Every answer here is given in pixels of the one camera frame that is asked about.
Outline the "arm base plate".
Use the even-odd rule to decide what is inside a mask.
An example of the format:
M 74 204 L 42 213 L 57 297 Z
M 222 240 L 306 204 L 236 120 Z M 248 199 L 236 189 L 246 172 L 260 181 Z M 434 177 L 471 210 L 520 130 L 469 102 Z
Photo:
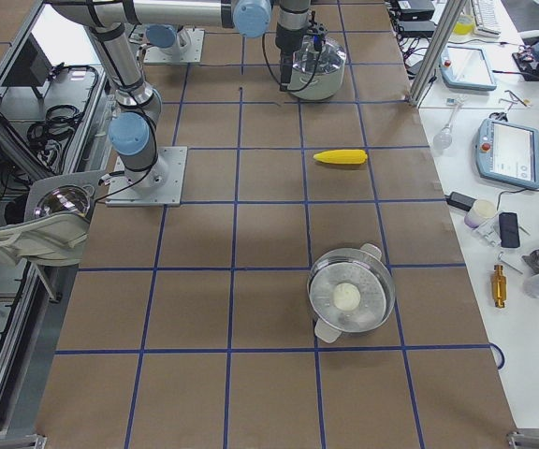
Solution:
M 198 64 L 205 31 L 196 27 L 151 24 L 145 30 L 144 63 L 149 65 Z
M 110 207 L 178 207 L 182 202 L 182 188 L 187 161 L 184 146 L 159 147 L 158 158 L 149 174 L 142 177 L 130 170 L 126 171 L 120 156 L 116 157 L 115 170 L 124 171 L 122 176 L 112 177 L 109 183 L 109 197 L 104 199 Z

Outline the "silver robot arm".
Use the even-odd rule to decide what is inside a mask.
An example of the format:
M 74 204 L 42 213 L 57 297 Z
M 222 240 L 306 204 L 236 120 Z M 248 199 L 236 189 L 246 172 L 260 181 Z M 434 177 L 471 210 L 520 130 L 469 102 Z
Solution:
M 309 27 L 311 1 L 282 0 L 278 5 L 275 45 L 280 50 L 280 90 L 286 92 L 292 77 L 294 54 L 300 49 Z
M 184 168 L 169 161 L 179 148 L 160 149 L 155 127 L 161 96 L 145 79 L 125 27 L 132 25 L 213 25 L 245 37 L 262 36 L 272 13 L 270 1 L 51 1 L 53 9 L 85 28 L 115 88 L 119 108 L 109 141 L 124 165 L 124 186 L 111 198 L 135 199 L 182 191 Z

